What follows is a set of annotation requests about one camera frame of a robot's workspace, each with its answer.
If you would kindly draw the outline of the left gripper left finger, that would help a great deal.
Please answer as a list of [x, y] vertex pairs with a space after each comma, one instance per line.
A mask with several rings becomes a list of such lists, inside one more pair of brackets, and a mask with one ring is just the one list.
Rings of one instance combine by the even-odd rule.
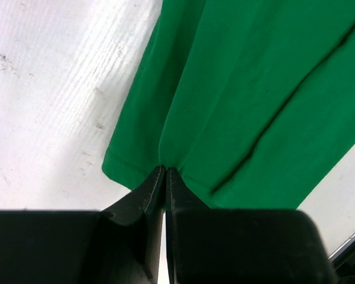
[[156, 283], [165, 174], [102, 211], [0, 210], [0, 283]]

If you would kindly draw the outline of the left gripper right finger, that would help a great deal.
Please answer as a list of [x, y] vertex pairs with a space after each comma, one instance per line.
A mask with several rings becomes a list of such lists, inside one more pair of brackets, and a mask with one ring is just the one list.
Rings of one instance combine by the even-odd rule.
[[337, 283], [302, 211], [212, 209], [170, 168], [166, 248], [171, 283]]

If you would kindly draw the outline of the green t shirt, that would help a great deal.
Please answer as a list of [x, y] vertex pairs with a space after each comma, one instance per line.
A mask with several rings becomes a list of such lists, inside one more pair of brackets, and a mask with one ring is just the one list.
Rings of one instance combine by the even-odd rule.
[[102, 171], [297, 208], [355, 144], [355, 1], [163, 1]]

